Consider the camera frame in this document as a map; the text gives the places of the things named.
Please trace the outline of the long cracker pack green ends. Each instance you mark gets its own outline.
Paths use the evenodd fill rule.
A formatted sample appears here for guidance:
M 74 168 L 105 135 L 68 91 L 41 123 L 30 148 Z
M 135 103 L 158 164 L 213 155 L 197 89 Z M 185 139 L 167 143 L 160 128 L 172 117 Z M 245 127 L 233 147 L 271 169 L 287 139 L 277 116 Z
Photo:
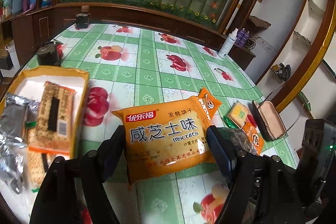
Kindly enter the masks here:
M 31 122 L 27 128 L 27 169 L 30 188 L 36 193 L 49 171 L 52 161 L 56 158 L 54 150 L 47 148 L 44 143 L 38 141 L 36 132 L 37 122 Z

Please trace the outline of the cracker pack orange ends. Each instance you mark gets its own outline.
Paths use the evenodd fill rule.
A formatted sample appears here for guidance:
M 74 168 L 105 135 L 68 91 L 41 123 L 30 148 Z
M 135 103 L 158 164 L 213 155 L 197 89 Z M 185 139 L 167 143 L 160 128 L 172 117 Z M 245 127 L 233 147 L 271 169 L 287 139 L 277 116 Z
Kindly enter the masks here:
M 73 89 L 47 81 L 39 104 L 38 141 L 64 155 L 71 150 L 74 95 Z

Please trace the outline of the clear silver snack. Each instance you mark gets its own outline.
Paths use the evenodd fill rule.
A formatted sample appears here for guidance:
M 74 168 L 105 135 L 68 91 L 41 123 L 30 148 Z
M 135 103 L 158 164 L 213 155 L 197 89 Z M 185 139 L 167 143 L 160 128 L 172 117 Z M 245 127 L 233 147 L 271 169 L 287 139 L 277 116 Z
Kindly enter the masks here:
M 22 149 L 26 147 L 27 144 L 17 136 L 1 140 L 1 180 L 15 194 L 21 194 L 24 190 Z

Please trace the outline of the silver foil snack bag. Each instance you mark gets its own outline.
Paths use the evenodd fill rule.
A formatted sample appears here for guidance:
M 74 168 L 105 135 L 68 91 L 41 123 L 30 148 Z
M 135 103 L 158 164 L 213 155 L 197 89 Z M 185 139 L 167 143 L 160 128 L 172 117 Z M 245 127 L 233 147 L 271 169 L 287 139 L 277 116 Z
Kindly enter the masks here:
M 39 104 L 36 100 L 6 93 L 1 114 L 1 141 L 18 148 L 26 147 L 26 129 L 37 125 Z

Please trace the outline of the orange cheese biscuit bag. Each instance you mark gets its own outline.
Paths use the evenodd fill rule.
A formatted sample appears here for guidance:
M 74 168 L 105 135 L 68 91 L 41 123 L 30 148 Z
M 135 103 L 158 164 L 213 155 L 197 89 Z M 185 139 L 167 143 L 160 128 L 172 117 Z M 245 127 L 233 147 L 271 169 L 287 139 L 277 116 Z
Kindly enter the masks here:
M 125 127 L 130 185 L 194 167 L 214 158 L 206 140 L 211 120 L 198 96 L 116 110 Z

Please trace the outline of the orange round-logo snack packet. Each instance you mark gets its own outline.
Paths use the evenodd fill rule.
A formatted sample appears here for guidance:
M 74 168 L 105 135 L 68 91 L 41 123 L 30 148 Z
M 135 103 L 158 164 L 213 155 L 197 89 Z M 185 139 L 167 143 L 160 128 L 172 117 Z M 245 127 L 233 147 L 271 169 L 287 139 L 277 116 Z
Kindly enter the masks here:
M 260 155 L 264 147 L 264 139 L 258 134 L 256 128 L 250 122 L 245 123 L 243 131 L 251 142 L 256 154 Z

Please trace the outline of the open glasses case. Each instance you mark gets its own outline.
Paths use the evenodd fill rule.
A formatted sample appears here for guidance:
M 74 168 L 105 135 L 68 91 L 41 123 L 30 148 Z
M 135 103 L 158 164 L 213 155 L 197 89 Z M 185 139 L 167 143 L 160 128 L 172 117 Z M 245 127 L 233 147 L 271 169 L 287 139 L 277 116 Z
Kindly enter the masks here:
M 271 101 L 252 101 L 252 107 L 257 126 L 266 141 L 275 141 L 285 136 L 284 123 Z

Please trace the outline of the yellow cardboard box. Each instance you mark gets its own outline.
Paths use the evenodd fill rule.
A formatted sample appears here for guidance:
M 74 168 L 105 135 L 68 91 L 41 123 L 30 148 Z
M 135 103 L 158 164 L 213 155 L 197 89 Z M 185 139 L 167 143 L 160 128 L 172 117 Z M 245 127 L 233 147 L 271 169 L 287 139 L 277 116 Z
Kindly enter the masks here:
M 18 74 L 1 100 L 1 179 L 36 192 L 57 156 L 76 155 L 89 84 L 80 69 L 38 66 Z

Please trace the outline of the yellow green biscuit pack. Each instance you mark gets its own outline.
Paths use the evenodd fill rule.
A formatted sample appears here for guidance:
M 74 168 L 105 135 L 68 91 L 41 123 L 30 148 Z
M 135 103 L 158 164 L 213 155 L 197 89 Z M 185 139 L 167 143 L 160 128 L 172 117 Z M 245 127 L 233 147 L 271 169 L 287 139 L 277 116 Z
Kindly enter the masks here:
M 226 115 L 226 117 L 232 121 L 238 128 L 243 128 L 249 114 L 249 108 L 237 101 L 229 113 Z

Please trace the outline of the small orange logo snack packet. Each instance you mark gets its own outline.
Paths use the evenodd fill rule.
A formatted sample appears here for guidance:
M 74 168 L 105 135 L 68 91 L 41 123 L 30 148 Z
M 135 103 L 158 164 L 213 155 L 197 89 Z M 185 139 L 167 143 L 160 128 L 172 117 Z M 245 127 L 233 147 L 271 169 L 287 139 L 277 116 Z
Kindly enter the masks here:
M 198 94 L 198 101 L 206 113 L 209 120 L 212 120 L 218 108 L 221 106 L 221 102 L 216 99 L 207 88 L 203 87 Z

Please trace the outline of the black lidded jar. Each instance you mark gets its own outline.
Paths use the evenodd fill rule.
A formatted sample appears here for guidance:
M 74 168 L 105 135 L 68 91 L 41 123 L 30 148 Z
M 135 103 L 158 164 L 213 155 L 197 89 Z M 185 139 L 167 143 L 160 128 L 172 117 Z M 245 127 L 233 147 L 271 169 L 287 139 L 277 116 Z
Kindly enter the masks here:
M 63 57 L 62 45 L 61 42 L 44 43 L 36 52 L 38 64 L 59 67 Z

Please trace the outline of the purple bottles pair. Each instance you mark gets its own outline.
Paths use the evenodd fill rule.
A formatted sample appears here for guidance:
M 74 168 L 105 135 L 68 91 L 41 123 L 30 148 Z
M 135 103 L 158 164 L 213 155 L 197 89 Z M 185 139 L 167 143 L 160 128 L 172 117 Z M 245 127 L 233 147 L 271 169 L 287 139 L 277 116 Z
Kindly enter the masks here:
M 245 28 L 242 28 L 241 30 L 239 30 L 237 34 L 237 39 L 236 39 L 235 44 L 237 46 L 243 47 L 248 39 L 249 39 L 249 31 L 247 31 Z

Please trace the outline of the white spray bottle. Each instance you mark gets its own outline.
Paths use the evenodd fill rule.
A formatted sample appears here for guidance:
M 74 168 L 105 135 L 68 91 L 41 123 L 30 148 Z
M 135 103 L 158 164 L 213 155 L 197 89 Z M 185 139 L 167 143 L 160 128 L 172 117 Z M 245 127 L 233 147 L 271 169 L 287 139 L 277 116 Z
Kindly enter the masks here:
M 232 46 L 236 42 L 237 35 L 239 30 L 235 28 L 226 38 L 223 46 L 221 47 L 220 51 L 218 52 L 219 57 L 225 58 L 229 51 L 231 50 Z

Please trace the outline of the wooden display shelf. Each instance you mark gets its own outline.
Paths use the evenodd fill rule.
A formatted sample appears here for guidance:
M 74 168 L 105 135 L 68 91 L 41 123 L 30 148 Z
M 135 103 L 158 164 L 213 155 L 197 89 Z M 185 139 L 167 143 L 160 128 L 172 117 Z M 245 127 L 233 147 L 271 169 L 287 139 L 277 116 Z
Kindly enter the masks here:
M 1 48 L 14 44 L 11 60 L 24 65 L 56 34 L 52 7 L 36 8 L 37 0 L 6 0 L 1 13 Z

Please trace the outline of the small dark box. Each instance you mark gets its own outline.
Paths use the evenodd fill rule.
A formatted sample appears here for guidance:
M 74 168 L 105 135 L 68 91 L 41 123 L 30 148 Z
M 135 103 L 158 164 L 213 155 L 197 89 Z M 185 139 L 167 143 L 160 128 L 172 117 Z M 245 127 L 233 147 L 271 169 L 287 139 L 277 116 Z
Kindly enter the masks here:
M 77 29 L 86 29 L 89 27 L 89 14 L 81 12 L 76 14 L 76 24 Z

